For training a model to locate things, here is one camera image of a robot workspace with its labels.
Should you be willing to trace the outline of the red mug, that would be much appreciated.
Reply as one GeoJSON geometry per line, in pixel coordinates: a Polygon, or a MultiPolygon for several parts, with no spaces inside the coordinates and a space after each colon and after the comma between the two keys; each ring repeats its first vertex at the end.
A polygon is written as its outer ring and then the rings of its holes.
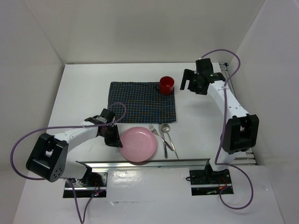
{"type": "Polygon", "coordinates": [[[160,79],[155,89],[163,95],[171,95],[173,93],[175,81],[170,76],[164,76],[160,79]]]}

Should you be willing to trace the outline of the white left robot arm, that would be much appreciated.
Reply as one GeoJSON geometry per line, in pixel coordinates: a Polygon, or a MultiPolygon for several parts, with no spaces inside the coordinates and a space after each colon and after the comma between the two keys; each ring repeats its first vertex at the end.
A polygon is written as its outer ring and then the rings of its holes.
{"type": "Polygon", "coordinates": [[[58,179],[75,179],[81,186],[101,182],[101,176],[80,161],[67,160],[67,154],[82,143],[98,136],[109,147],[122,147],[118,127],[113,122],[115,113],[103,109],[100,115],[86,118],[82,128],[50,135],[43,133],[38,138],[28,160],[26,169],[49,182],[58,179]]]}

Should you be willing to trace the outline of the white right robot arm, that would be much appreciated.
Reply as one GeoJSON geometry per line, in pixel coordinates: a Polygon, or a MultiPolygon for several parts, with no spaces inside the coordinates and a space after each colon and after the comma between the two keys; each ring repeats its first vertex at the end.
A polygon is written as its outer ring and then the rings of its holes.
{"type": "Polygon", "coordinates": [[[180,89],[211,96],[224,115],[219,149],[204,171],[205,180],[214,183],[239,154],[256,145],[259,118],[241,106],[222,73],[214,71],[209,58],[195,63],[196,70],[184,70],[180,89]]]}

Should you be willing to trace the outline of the dark checked cloth napkin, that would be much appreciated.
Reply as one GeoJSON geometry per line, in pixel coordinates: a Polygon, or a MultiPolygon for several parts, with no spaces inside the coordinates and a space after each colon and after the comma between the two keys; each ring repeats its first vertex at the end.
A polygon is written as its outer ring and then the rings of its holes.
{"type": "Polygon", "coordinates": [[[172,123],[177,120],[174,93],[163,95],[158,82],[111,82],[108,107],[121,123],[172,123]]]}

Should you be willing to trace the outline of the pink plate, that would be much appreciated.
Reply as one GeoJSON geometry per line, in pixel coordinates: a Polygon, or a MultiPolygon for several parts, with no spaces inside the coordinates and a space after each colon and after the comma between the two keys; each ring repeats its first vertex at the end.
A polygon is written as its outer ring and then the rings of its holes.
{"type": "Polygon", "coordinates": [[[154,134],[144,127],[132,127],[121,136],[121,155],[131,162],[143,162],[152,157],[157,148],[154,134]]]}

